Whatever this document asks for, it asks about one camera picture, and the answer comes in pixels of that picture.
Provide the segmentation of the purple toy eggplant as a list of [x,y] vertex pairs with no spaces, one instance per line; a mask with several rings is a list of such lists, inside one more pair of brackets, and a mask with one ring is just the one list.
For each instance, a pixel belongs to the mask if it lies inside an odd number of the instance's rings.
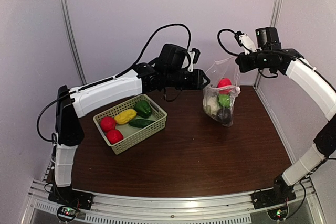
[[232,122],[232,114],[229,108],[223,107],[216,113],[216,120],[223,125],[230,125]]

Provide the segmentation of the red toy strawberry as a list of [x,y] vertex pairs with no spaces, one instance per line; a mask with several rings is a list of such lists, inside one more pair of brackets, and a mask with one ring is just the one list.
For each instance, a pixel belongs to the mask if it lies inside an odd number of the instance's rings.
[[113,129],[113,130],[108,131],[106,133],[106,137],[107,137],[109,143],[112,144],[112,145],[117,144],[124,139],[122,133],[117,129]]

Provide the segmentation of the red toy tomato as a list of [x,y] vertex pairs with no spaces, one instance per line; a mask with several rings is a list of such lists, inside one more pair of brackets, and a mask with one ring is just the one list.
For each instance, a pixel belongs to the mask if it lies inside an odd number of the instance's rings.
[[222,78],[217,85],[217,88],[220,88],[218,93],[219,94],[229,94],[230,91],[232,90],[230,88],[231,85],[232,85],[232,82],[229,78]]

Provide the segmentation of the clear zip top bag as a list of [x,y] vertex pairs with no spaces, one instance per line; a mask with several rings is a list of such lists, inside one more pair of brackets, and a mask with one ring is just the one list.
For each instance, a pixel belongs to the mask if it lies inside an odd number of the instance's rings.
[[214,62],[205,73],[210,83],[203,90],[203,110],[216,122],[230,127],[235,99],[240,94],[240,72],[235,57]]

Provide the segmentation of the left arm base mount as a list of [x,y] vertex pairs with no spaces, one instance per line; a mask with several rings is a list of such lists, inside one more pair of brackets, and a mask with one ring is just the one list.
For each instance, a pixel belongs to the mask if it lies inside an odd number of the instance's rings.
[[77,209],[90,210],[93,202],[93,194],[73,190],[71,186],[52,186],[48,200]]

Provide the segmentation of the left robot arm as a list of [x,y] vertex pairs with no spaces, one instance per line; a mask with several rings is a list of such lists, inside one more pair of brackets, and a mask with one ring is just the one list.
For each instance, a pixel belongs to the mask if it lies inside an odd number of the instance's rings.
[[203,90],[210,79],[197,63],[200,51],[191,51],[174,44],[165,44],[160,55],[148,63],[135,63],[114,77],[80,87],[58,89],[56,105],[56,163],[54,194],[64,205],[71,205],[76,197],[70,190],[71,172],[77,147],[84,139],[79,119],[107,104],[154,90]]

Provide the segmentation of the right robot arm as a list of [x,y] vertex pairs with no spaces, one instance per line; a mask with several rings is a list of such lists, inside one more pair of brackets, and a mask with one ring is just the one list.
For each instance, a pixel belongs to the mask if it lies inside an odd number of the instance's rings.
[[309,149],[275,179],[275,188],[269,192],[269,199],[279,204],[289,196],[290,187],[326,162],[335,152],[335,88],[299,51],[282,47],[276,28],[258,28],[255,34],[257,41],[253,42],[246,33],[234,33],[237,43],[244,50],[235,60],[239,71],[245,73],[268,69],[273,78],[282,74],[315,103],[327,120]]

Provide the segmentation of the green toy bell pepper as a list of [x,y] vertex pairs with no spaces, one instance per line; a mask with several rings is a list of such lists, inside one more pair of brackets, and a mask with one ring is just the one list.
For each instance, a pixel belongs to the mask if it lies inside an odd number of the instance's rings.
[[149,118],[152,115],[152,108],[146,100],[140,100],[134,106],[134,110],[137,111],[137,115],[142,118]]

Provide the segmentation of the white toy cauliflower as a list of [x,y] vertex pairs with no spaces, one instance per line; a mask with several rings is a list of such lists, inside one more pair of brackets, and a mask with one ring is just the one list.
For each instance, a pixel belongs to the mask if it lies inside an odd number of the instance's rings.
[[218,104],[217,97],[205,97],[203,99],[203,109],[207,114],[216,115],[220,107],[221,106]]

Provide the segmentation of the green toy cabbage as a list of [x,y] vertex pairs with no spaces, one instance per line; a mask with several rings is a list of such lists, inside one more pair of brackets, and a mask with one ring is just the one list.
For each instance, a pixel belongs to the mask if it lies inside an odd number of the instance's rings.
[[229,94],[219,94],[217,98],[220,106],[230,108],[231,99]]

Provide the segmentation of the yellow toy corn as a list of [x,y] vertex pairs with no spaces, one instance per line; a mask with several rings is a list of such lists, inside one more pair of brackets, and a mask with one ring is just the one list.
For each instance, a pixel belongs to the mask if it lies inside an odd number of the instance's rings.
[[137,116],[137,111],[134,109],[127,109],[119,113],[114,117],[116,124],[124,125],[129,123]]

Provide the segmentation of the green toy cucumber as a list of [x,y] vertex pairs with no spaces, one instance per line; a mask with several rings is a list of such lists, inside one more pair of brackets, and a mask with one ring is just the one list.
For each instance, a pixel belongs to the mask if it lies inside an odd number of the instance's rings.
[[129,122],[131,127],[135,127],[138,129],[143,129],[151,124],[155,123],[154,120],[147,120],[147,119],[133,119]]

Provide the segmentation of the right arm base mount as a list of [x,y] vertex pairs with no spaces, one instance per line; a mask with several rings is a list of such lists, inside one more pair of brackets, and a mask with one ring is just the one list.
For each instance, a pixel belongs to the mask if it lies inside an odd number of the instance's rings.
[[293,187],[285,191],[277,188],[266,190],[256,189],[251,194],[252,203],[255,209],[268,208],[275,205],[285,204],[288,201],[295,200],[296,194]]

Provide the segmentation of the red toy apple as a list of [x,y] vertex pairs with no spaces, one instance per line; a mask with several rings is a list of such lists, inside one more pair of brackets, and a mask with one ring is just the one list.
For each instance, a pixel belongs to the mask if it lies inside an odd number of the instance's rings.
[[105,116],[100,121],[100,128],[104,132],[109,132],[111,130],[114,130],[116,128],[116,121],[113,117]]

